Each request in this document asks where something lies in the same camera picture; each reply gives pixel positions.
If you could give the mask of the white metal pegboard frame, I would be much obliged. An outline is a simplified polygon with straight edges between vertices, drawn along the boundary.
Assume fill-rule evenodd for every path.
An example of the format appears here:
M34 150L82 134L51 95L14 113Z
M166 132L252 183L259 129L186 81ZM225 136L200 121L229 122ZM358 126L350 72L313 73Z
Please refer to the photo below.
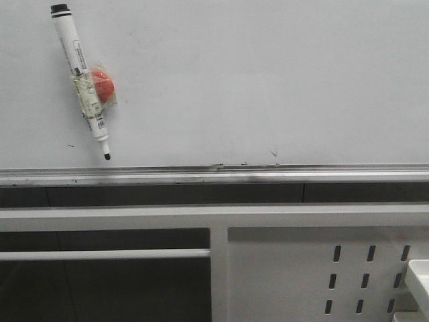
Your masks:
M428 206L1 212L2 321L391 321Z

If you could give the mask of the red round magnet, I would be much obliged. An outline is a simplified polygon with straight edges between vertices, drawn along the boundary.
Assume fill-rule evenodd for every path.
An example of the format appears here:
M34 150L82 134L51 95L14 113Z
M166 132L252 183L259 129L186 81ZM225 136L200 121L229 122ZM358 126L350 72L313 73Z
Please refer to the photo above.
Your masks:
M112 79L107 73L100 70L92 70L91 74L100 102L108 103L115 94L115 85Z

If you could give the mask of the white plastic bin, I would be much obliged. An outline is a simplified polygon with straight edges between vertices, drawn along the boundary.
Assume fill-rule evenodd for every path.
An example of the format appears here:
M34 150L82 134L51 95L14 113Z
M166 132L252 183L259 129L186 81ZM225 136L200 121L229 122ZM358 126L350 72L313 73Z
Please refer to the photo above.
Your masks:
M396 312L393 321L428 321L428 260L410 260L404 281L418 311Z

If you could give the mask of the white whiteboard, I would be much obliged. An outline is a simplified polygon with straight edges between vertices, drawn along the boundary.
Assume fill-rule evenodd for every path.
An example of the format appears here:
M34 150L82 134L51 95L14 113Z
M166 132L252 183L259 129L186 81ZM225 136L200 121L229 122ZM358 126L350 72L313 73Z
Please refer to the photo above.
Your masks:
M1 167L428 162L427 1L69 1L115 82L111 159L50 1L1 2Z

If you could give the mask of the white whiteboard marker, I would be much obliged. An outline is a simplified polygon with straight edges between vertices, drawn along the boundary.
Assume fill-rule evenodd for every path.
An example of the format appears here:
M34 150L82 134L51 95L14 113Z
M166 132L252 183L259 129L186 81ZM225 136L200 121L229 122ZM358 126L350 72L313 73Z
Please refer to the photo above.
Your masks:
M67 4L63 3L52 5L50 13L68 62L82 115L93 137L100 144L105 160L110 160L109 135L103 116L103 106L96 91L92 72L86 63L72 12Z

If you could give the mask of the aluminium whiteboard tray rail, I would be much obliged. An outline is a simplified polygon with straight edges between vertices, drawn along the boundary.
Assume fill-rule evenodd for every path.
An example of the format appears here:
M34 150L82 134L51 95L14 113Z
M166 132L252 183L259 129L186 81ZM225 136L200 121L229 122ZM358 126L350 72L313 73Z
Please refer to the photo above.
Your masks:
M426 182L427 164L41 168L1 171L2 187Z

